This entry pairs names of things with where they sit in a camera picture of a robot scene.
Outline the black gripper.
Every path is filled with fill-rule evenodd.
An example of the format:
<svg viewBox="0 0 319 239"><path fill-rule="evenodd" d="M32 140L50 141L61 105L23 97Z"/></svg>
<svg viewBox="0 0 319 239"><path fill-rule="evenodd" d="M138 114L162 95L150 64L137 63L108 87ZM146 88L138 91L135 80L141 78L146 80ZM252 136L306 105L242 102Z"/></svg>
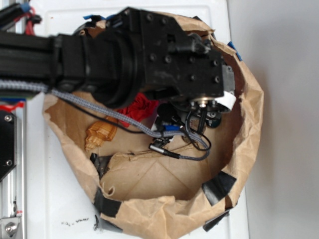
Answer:
<svg viewBox="0 0 319 239"><path fill-rule="evenodd" d="M133 94L166 100L181 111L228 113L236 98L234 75L221 52L170 16L127 8L120 34L129 46L126 70Z"/></svg>

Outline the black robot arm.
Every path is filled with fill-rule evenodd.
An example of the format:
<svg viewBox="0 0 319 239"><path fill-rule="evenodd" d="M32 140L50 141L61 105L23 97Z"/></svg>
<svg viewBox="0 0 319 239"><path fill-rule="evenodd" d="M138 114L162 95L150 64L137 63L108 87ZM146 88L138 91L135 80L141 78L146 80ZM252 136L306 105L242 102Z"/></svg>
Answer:
<svg viewBox="0 0 319 239"><path fill-rule="evenodd" d="M171 16L134 8L113 16L96 37L0 34L2 79L84 91L109 108L138 93L185 109L230 112L234 75L220 51Z"/></svg>

